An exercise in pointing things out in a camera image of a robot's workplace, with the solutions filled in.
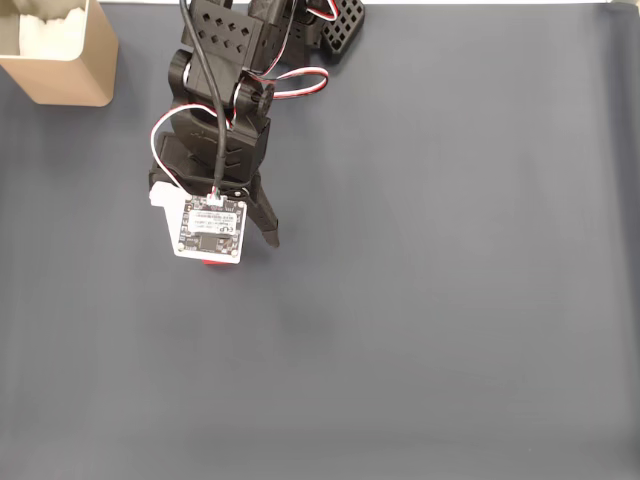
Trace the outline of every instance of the tissue paper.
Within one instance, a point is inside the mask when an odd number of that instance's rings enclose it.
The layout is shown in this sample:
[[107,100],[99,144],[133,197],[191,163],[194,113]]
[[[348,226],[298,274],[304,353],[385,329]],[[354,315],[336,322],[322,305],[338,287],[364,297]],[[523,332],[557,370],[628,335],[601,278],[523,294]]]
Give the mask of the tissue paper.
[[83,49],[86,14],[74,8],[67,18],[47,22],[32,15],[20,16],[20,55],[51,60],[74,60]]

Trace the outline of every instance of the cable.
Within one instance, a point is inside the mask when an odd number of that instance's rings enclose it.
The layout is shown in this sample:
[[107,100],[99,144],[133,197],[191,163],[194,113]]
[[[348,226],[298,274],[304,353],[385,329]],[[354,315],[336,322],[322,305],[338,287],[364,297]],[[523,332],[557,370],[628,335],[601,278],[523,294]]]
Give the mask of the cable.
[[284,33],[284,40],[282,41],[282,47],[280,48],[280,51],[278,52],[278,55],[276,56],[275,60],[271,63],[271,66],[269,66],[266,72],[260,75],[261,77],[265,77],[269,75],[271,70],[273,70],[273,68],[278,64],[278,62],[280,61],[280,57],[282,57],[282,54],[284,53],[284,49],[287,46],[287,40],[289,39],[289,32],[291,31],[291,25],[293,25],[293,17],[296,12],[297,1],[298,0],[293,0],[293,3],[291,4],[291,16],[289,17],[289,26],[287,27],[287,31]]
[[[187,190],[180,184],[180,182],[178,182],[178,179],[176,179],[176,177],[173,175],[173,173],[171,173],[169,171],[169,169],[166,167],[166,165],[164,163],[162,163],[162,161],[160,160],[160,157],[158,156],[158,152],[156,150],[156,135],[158,134],[158,129],[160,128],[160,126],[164,122],[166,122],[169,118],[173,117],[176,113],[182,112],[184,110],[204,110],[209,115],[213,115],[214,117],[218,117],[218,115],[216,114],[215,110],[212,110],[209,107],[206,107],[204,105],[199,105],[197,103],[189,103],[187,105],[180,105],[179,107],[172,108],[167,113],[165,113],[162,117],[160,117],[160,120],[158,120],[156,122],[156,124],[153,126],[153,128],[151,129],[150,141],[151,141],[151,153],[153,153],[153,158],[156,161],[156,163],[158,165],[160,165],[160,168],[164,171],[164,173],[167,174],[167,176],[171,179],[171,181],[173,183],[175,183],[176,186],[178,188],[180,188],[180,190],[182,190],[184,193],[189,195],[189,198],[191,198],[191,194],[189,192],[187,192]],[[225,125],[226,128],[231,128],[231,125],[229,124],[229,121],[227,119],[225,119],[225,122],[223,123],[223,125]]]
[[[220,92],[218,91],[218,86],[216,85],[215,78],[213,78],[211,65],[209,65],[207,56],[202,49],[200,38],[198,37],[196,29],[193,26],[193,20],[191,19],[191,14],[189,13],[189,8],[187,7],[187,0],[180,0],[180,12],[182,13],[182,19],[184,20],[184,24],[187,27],[187,31],[189,32],[189,37],[191,37],[191,41],[193,42],[196,55],[198,56],[198,59],[202,64],[202,70],[204,71],[207,85],[209,86],[209,90],[211,91],[211,100],[213,106],[216,111],[224,112],[224,105],[222,104],[222,99],[220,98]],[[216,164],[213,172],[213,189],[216,195],[220,195],[220,184],[222,183],[222,178],[224,177],[224,167],[227,161],[227,126],[225,124],[225,120],[226,119],[224,115],[218,117],[218,153],[216,155]]]
[[329,7],[331,8],[331,15],[321,12],[320,10],[316,10],[315,8],[307,7],[307,12],[314,14],[316,17],[320,17],[323,20],[327,20],[328,22],[335,22],[338,19],[338,6],[334,0],[328,0]]
[[273,98],[276,100],[280,100],[283,98],[304,97],[305,95],[311,95],[313,93],[319,92],[327,86],[327,83],[329,83],[329,72],[320,67],[297,68],[295,70],[291,70],[290,72],[283,73],[276,80],[285,80],[287,78],[301,77],[303,75],[322,75],[323,78],[319,83],[311,87],[300,88],[298,90],[290,90],[286,92],[276,92],[273,95]]

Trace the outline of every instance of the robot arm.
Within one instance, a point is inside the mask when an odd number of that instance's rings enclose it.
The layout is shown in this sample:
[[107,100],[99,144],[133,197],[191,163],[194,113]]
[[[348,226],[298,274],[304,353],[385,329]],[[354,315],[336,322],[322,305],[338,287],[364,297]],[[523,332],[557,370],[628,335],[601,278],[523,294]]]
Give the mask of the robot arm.
[[[278,219],[259,173],[275,94],[275,82],[266,74],[278,62],[305,67],[314,49],[329,62],[342,58],[364,23],[364,6],[360,0],[337,0],[337,5],[329,1],[330,10],[325,0],[252,0],[246,15],[231,10],[232,0],[193,0],[189,9],[229,125],[220,193],[246,203],[249,218],[273,247],[279,246]],[[186,28],[182,43],[194,47]],[[169,68],[169,85],[172,108],[214,108],[198,56],[179,50]],[[217,120],[202,110],[183,110],[172,115],[171,122],[175,133],[160,135],[155,144],[159,160],[190,194],[206,196],[214,183]],[[158,181],[170,180],[154,165],[150,187]]]

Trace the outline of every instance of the table surface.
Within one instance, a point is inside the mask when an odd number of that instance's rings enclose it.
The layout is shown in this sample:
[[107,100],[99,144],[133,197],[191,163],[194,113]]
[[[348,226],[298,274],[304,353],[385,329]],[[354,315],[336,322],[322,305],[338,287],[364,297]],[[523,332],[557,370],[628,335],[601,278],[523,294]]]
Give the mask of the table surface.
[[108,107],[0,77],[0,478],[638,478],[635,9],[370,7],[224,268],[147,197],[178,10],[106,12]]

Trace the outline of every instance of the cardboard box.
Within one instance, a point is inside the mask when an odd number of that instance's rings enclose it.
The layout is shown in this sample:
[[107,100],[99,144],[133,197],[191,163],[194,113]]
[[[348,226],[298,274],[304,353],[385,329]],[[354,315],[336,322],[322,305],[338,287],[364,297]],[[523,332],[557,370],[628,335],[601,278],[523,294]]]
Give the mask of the cardboard box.
[[0,0],[0,65],[34,102],[102,107],[113,99],[118,39],[97,0],[86,0],[84,8],[80,55],[73,60],[48,60],[19,56],[21,12],[13,0]]

